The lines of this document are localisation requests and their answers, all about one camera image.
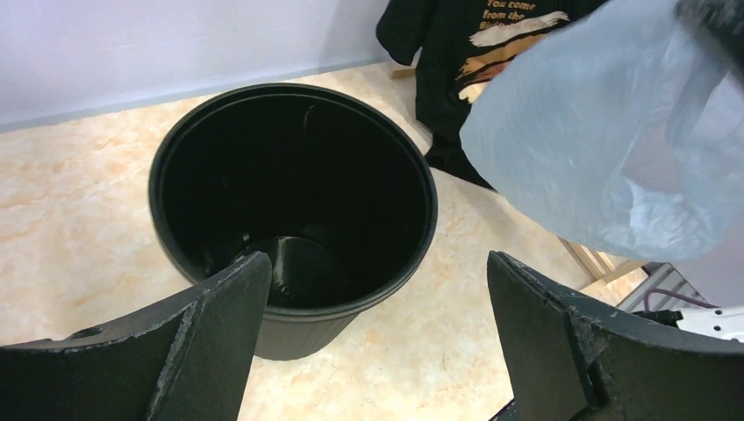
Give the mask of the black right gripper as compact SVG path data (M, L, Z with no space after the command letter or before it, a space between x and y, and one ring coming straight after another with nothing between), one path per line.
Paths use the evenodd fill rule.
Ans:
M676 19L743 86L743 0L680 0Z

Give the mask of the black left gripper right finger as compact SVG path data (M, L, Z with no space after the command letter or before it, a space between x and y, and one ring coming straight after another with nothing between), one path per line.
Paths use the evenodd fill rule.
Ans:
M743 345L628 313L507 253L487 260L512 400L499 420L740 420Z

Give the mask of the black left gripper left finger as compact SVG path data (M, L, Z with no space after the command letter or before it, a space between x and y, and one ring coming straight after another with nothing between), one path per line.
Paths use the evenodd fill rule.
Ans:
M66 339L3 346L2 419L236 419L271 272L254 253Z

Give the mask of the light blue plastic trash bag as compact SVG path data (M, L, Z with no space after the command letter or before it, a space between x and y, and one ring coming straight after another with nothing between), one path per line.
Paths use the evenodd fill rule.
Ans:
M518 56L461 128L477 172L555 235L694 260L743 217L743 116L677 1L609 1Z

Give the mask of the black plastic trash bin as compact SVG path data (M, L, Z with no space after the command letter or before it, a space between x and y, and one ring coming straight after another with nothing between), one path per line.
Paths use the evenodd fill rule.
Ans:
M399 291L438 217L411 138L332 89L264 83L181 118L154 156L148 202L165 254L200 282L255 252L273 267L256 347L299 360Z

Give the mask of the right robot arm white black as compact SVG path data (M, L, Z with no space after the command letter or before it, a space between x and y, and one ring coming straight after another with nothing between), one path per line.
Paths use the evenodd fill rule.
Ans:
M704 51L727 71L712 97L743 116L743 2L681 1L678 17ZM743 341L743 217L703 258L650 275L619 308L687 332Z

